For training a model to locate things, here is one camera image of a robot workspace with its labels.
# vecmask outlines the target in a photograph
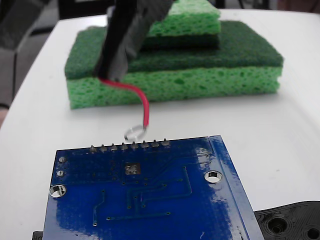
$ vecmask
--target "black plastic part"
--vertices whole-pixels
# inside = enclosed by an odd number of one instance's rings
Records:
[[[317,8],[317,6],[318,6],[319,4],[320,4],[320,0],[314,1],[313,5],[311,6],[311,8],[310,8],[310,10],[309,10],[309,13],[313,13],[313,12],[316,10],[316,8]]]
[[[73,19],[106,14],[107,8],[114,4],[115,0],[58,0],[59,18]]]
[[[137,0],[116,1],[102,52],[94,69],[94,75],[107,79],[112,61],[123,38],[127,34],[137,10]]]
[[[0,1],[0,23],[9,13],[12,5],[15,3],[14,0],[1,0]]]
[[[37,28],[31,32],[31,36],[40,35],[40,34],[49,34],[54,29],[53,26],[50,27],[43,27],[43,28]]]
[[[0,109],[9,109],[9,105],[0,102]]]
[[[226,1],[225,0],[216,0],[215,7],[217,9],[225,9],[226,8]]]
[[[12,101],[14,101],[16,96],[16,82],[17,82],[17,61],[18,52],[15,51],[13,55],[13,73],[12,73]]]
[[[253,1],[253,8],[254,9],[265,9],[269,10],[270,9],[270,0],[255,0]]]
[[[254,212],[265,240],[320,240],[320,201]]]
[[[32,240],[42,240],[43,235],[43,231],[34,231],[32,235]]]

